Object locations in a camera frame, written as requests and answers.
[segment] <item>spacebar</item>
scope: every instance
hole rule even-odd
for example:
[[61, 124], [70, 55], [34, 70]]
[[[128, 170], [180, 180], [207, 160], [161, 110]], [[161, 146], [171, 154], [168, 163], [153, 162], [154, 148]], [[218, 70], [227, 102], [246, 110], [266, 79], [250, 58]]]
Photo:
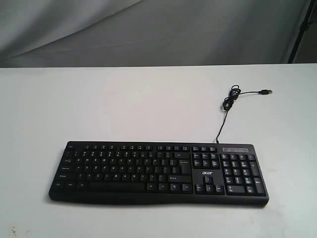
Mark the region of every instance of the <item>spacebar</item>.
[[91, 182], [89, 189], [105, 192], [140, 192], [144, 191], [144, 183], [132, 182]]

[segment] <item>white table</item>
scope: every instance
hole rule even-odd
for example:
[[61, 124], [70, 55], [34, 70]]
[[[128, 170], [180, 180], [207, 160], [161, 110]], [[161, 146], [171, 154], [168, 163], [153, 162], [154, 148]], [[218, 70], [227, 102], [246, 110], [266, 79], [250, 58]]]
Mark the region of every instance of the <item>white table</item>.
[[[316, 237], [317, 64], [0, 69], [0, 237]], [[50, 201], [69, 140], [254, 144], [261, 208]]]

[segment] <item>black cable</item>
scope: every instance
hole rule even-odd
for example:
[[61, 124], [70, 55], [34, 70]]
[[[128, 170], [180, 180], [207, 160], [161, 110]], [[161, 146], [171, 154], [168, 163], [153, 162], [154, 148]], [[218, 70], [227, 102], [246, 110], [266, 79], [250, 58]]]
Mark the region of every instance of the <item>black cable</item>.
[[219, 144], [218, 137], [220, 136], [220, 133], [221, 133], [222, 128], [223, 128], [223, 125], [226, 122], [228, 112], [232, 108], [232, 105], [233, 105], [234, 101], [238, 99], [239, 95], [246, 94], [246, 93], [258, 93], [258, 94], [266, 95], [266, 94], [271, 94], [272, 90], [264, 89], [264, 90], [261, 90], [261, 91], [250, 91], [250, 92], [241, 93], [241, 89], [240, 89], [239, 85], [233, 85], [231, 87], [230, 92], [229, 92], [229, 96], [226, 97], [224, 99], [223, 103], [222, 103], [223, 109], [226, 111], [226, 115], [224, 116], [224, 119], [223, 119], [222, 125], [220, 127], [219, 133], [218, 133], [218, 135], [216, 137], [217, 144]]

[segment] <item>backdrop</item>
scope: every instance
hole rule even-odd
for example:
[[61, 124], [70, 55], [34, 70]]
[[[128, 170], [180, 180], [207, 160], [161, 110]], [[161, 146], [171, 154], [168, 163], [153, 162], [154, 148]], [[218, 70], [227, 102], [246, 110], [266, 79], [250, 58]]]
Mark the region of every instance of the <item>backdrop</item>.
[[0, 0], [0, 66], [285, 63], [309, 0]]

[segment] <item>computer keyboard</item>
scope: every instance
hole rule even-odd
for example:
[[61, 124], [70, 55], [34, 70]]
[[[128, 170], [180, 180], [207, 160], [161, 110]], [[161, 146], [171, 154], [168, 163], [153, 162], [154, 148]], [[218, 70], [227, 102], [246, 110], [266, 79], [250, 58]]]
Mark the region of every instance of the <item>computer keyboard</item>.
[[249, 144], [70, 141], [49, 195], [105, 204], [268, 202]]

